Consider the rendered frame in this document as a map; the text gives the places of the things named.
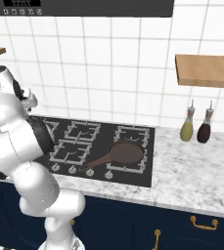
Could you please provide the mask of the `black hob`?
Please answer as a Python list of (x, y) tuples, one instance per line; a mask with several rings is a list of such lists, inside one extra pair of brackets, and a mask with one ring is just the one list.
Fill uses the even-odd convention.
[[(45, 116), (34, 116), (34, 119), (42, 120), (54, 133), (54, 150), (37, 159), (53, 174), (143, 188), (152, 186), (155, 144), (155, 129), (153, 127)], [(143, 159), (130, 166), (120, 166), (112, 162), (94, 167), (92, 168), (94, 170), (92, 177), (86, 176), (86, 171), (78, 171), (81, 165), (105, 155), (110, 145), (120, 140), (133, 141), (141, 145), (145, 150)], [(58, 172), (51, 170), (55, 163), (60, 165)], [(68, 172), (72, 165), (76, 167), (75, 174)], [(110, 180), (105, 178), (108, 171), (113, 173)]]

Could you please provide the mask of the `black extractor hood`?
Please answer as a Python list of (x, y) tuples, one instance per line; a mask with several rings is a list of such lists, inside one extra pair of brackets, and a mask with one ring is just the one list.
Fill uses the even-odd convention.
[(0, 0), (1, 16), (171, 18), (174, 0)]

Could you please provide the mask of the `brown frying pan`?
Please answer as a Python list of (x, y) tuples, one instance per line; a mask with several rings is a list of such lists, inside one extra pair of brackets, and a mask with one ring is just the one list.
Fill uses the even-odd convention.
[(125, 166), (136, 164), (143, 159), (144, 153), (144, 148), (136, 142), (127, 140), (117, 141), (111, 144), (107, 154), (80, 166), (78, 171), (84, 172), (93, 167), (112, 162)]

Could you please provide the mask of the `navy cupboard door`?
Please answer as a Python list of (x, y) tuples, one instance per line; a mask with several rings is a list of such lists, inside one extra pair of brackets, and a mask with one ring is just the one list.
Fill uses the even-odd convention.
[(46, 239), (44, 219), (23, 214), (20, 198), (13, 184), (0, 182), (0, 246), (37, 250)]
[(85, 196), (74, 230), (86, 250), (152, 250), (154, 208), (130, 202)]

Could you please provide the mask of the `navy drawer front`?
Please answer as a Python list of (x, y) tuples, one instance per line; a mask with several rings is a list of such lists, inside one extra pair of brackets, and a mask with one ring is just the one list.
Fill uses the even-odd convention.
[(218, 221), (217, 230), (197, 229), (190, 221), (191, 213), (169, 210), (166, 213), (168, 231), (161, 250), (224, 250), (224, 219), (195, 214), (198, 225), (210, 226)]

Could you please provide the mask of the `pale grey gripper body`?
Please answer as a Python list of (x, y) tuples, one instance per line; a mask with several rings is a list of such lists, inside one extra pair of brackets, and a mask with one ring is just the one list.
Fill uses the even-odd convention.
[(33, 108), (37, 107), (38, 101), (34, 94), (30, 94), (26, 100), (22, 101), (22, 106), (26, 111), (31, 111)]

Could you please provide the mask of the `yellow oil bottle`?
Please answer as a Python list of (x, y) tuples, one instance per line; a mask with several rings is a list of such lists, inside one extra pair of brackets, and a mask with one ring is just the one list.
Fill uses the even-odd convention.
[(183, 142), (188, 142), (193, 136), (193, 133), (194, 133), (193, 116), (194, 116), (195, 110), (196, 109), (194, 108), (193, 104), (191, 104), (188, 107), (186, 120), (183, 123), (182, 128), (180, 130), (180, 139)]

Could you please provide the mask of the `dark brown vinegar bottle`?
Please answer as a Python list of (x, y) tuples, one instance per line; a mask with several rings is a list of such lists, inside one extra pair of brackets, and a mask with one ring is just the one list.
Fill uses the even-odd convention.
[(213, 112), (214, 112), (214, 109), (212, 108), (212, 106), (210, 106), (206, 110), (203, 123), (197, 132), (197, 141), (201, 144), (206, 144), (210, 138), (210, 131), (211, 131), (210, 121), (211, 121)]

